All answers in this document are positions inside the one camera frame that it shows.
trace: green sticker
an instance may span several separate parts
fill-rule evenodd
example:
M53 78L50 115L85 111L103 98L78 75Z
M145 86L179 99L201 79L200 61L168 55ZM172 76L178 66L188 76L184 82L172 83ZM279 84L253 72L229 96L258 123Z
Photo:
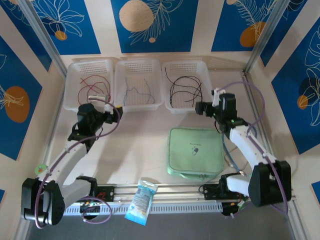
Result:
M34 172L35 172L35 174L36 175L39 175L39 174L41 174L43 171L45 171L46 169L47 169L47 165L45 165L45 164L38 164L36 167L35 167L35 170L34 170Z

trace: gray floor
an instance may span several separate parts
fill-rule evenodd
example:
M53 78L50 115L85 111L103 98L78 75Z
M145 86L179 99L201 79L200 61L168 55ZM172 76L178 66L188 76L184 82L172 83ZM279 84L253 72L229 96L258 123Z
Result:
M248 207L234 219L221 213L151 214L146 226L114 215L100 225L66 216L56 226L37 229L27 240L291 240L289 220L270 206Z

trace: white plastic basket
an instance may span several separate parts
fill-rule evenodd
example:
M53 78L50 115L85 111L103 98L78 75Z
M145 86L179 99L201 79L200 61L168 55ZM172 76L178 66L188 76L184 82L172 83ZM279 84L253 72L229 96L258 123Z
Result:
M66 74L63 106L78 111L88 103L88 96L104 94L110 103L114 99L114 72L111 60L81 61L70 64Z
M165 106L172 114L195 113L196 102L212 101L212 84L204 61L165 62L162 65L162 78Z
M156 110L162 97L161 66L156 59L119 61L115 66L116 106L124 112Z

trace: red wire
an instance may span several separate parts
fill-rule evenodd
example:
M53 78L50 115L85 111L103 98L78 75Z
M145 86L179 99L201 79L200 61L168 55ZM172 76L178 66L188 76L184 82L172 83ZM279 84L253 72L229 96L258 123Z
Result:
M86 80L89 79L89 78L91 78L91 77L100 77L100 78L103 78L103 79L108 83L108 87L109 87L109 88L107 88L106 84L105 84L104 82L102 82L102 81L96 82L96 83L93 84L93 85L92 85L92 84L91 84L91 85L87 84L87 83L86 83ZM94 90L93 87L95 87L96 89L98 89L98 90L100 90L102 93L104 93L104 91L103 91L101 88L95 86L96 84L103 84L103 85L104 85L104 87L105 87L105 89L106 89L106 92L107 92L107 94L108 94L108 102L110 101L110 99L111 99L111 95L110 95L110 90L111 90L111 88L110 88L110 83L108 82L108 80L107 80L104 76L91 75L91 76L86 77L85 79L82 79L82 78L81 78L81 80L82 80L82 81L80 82L80 84L82 84L82 83L84 82L84 83L86 84L86 86L84 86L83 88L81 88L81 89L79 90L79 92L78 92L77 98L78 98L78 103L79 103L79 104L81 104L81 103L80 103L80 100L79 100L80 92L81 92L83 89L87 88L87 87L90 87L89 90L87 91L87 99L88 99L88 97L89 97L89 91L90 91L90 90L96 92L97 94L99 93L99 92L97 92L96 90Z

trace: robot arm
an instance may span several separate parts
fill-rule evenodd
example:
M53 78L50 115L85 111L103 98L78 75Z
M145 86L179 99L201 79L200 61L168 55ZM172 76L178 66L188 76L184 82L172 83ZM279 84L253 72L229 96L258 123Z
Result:
M291 199L291 168L286 161L278 161L259 143L249 131L248 123L237 117L236 98L234 94L219 94L219 90L212 91L213 102L197 102L195 111L199 115L214 117L219 128L231 142L242 152L252 168L251 177L239 173L228 174L225 180L227 191L237 192L249 196L252 203L259 207L283 202L283 196L274 176L270 164L279 175L287 201Z
M117 108L120 118L122 107ZM56 225L63 217L65 208L85 196L95 196L97 180L92 177L79 176L70 185L64 182L74 166L91 149L96 141L96 132L104 123L112 124L119 122L118 114L104 110L97 106L96 102L82 104L78 108L78 122L72 127L72 133L68 137L66 149L70 149L78 141L82 143L73 147L69 152L63 151L49 166L52 170L46 177L47 171L42 172L37 178L27 178L22 184L21 217L26 220L35 220L36 196L41 184L45 180L44 188L39 200L39 222Z

